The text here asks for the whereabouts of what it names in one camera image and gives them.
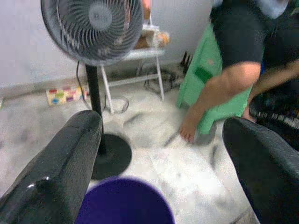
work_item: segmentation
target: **fan stand pole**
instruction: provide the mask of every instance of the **fan stand pole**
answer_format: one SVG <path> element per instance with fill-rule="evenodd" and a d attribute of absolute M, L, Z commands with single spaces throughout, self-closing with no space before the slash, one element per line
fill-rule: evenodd
<path fill-rule="evenodd" d="M 92 108 L 102 117 L 97 67 L 86 65 L 85 68 Z M 102 180 L 121 174 L 129 166 L 131 158 L 132 150 L 125 140 L 113 134 L 102 134 L 92 179 Z"/>

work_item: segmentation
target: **purple bucket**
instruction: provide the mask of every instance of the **purple bucket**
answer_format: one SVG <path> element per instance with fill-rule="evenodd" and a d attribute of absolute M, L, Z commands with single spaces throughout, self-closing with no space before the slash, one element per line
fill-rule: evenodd
<path fill-rule="evenodd" d="M 84 198 L 75 224 L 174 224 L 169 206 L 153 187 L 119 178 L 101 182 Z"/>

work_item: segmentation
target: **electric fan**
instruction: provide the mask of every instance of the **electric fan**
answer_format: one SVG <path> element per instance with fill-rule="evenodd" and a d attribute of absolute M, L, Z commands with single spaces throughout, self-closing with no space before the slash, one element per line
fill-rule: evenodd
<path fill-rule="evenodd" d="M 113 64 L 136 45 L 142 31 L 140 0 L 41 0 L 43 20 L 55 43 L 86 68 L 92 108 L 101 116 L 97 66 Z M 106 134 L 98 150 L 92 179 L 123 172 L 130 164 L 130 145 Z"/>

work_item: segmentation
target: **bare foot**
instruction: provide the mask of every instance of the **bare foot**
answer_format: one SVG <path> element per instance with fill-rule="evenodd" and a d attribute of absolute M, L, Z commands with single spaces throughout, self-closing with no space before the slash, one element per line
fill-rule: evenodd
<path fill-rule="evenodd" d="M 254 117 L 252 117 L 250 114 L 249 114 L 249 106 L 247 106 L 244 110 L 244 113 L 242 115 L 242 118 L 245 118 L 247 120 L 250 120 L 252 121 L 253 123 L 256 123 L 256 120 L 254 119 Z"/>
<path fill-rule="evenodd" d="M 188 142 L 194 142 L 197 126 L 202 118 L 202 115 L 203 113 L 201 113 L 195 106 L 189 108 L 179 130 L 179 133 L 183 139 Z"/>

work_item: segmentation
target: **white shelf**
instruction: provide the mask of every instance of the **white shelf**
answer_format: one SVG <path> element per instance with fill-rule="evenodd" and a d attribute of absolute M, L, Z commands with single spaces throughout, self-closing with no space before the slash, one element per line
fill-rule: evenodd
<path fill-rule="evenodd" d="M 164 54 L 165 54 L 164 49 L 147 48 L 147 49 L 132 50 L 128 54 L 128 56 L 124 59 L 124 61 L 151 58 L 156 56 L 162 56 Z"/>
<path fill-rule="evenodd" d="M 147 31 L 160 31 L 160 27 L 154 26 L 154 25 L 149 25 L 149 24 L 144 24 L 142 27 L 142 32 L 147 32 Z"/>

